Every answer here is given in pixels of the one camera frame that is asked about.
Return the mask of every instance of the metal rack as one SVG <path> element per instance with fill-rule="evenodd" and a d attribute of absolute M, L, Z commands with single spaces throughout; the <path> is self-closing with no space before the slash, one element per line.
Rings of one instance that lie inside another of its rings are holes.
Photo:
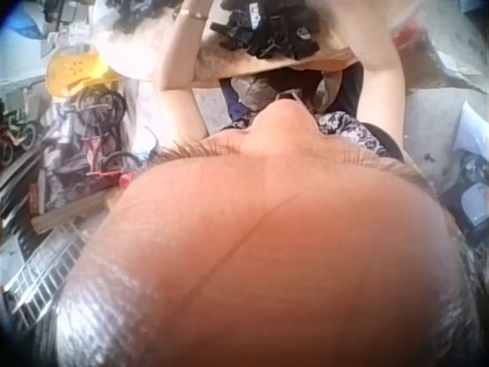
<path fill-rule="evenodd" d="M 5 285 L 7 308 L 19 333 L 31 330 L 50 309 L 84 246 L 73 225 L 55 229 Z"/>

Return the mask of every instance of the nose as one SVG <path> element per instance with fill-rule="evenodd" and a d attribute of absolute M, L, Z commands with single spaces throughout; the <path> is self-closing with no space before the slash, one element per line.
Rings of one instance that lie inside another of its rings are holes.
<path fill-rule="evenodd" d="M 255 131 L 295 132 L 305 130 L 317 132 L 316 120 L 301 102 L 292 99 L 279 99 L 271 103 L 253 121 Z"/>

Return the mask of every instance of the yellow plastic seat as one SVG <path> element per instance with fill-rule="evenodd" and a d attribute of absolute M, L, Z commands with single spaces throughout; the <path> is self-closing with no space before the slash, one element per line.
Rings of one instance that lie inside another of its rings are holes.
<path fill-rule="evenodd" d="M 94 51 L 69 54 L 57 51 L 47 66 L 46 85 L 53 97 L 72 97 L 87 86 L 111 83 L 122 79 Z"/>

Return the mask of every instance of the table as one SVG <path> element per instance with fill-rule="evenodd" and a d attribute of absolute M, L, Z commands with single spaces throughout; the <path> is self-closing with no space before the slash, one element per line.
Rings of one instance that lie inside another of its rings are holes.
<path fill-rule="evenodd" d="M 395 34 L 414 14 L 420 0 L 369 0 L 379 19 L 388 23 Z M 349 65 L 354 57 L 348 45 L 340 38 L 325 0 L 309 0 L 321 15 L 322 31 L 318 36 L 321 50 L 301 61 L 280 58 L 259 60 L 246 52 L 230 52 L 219 46 L 220 36 L 209 29 L 211 21 L 227 23 L 229 13 L 220 8 L 221 0 L 215 0 L 209 22 L 202 38 L 202 46 L 196 65 L 196 83 L 211 82 L 232 76 L 259 73 L 281 67 L 306 65 L 310 69 L 337 71 Z M 173 26 L 173 11 L 168 9 L 159 19 L 146 19 L 133 34 L 113 31 L 110 24 L 117 19 L 114 9 L 107 9 L 105 0 L 96 0 L 92 14 L 93 43 L 107 64 L 118 73 L 136 80 L 151 80 L 157 64 L 158 52 L 165 36 Z"/>

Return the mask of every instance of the concrete floor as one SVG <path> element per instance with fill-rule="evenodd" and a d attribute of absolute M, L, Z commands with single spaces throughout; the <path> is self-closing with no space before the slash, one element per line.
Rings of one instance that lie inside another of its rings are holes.
<path fill-rule="evenodd" d="M 435 48 L 487 75 L 487 9 L 464 15 L 458 0 L 424 0 L 418 20 Z"/>
<path fill-rule="evenodd" d="M 435 49 L 456 59 L 465 72 L 482 74 L 487 90 L 487 11 L 464 15 L 458 0 L 425 0 L 418 22 Z M 474 90 L 423 89 L 407 99 L 405 148 L 440 191 L 453 180 L 447 171 L 456 165 L 452 144 L 466 101 L 487 119 L 487 94 Z"/>

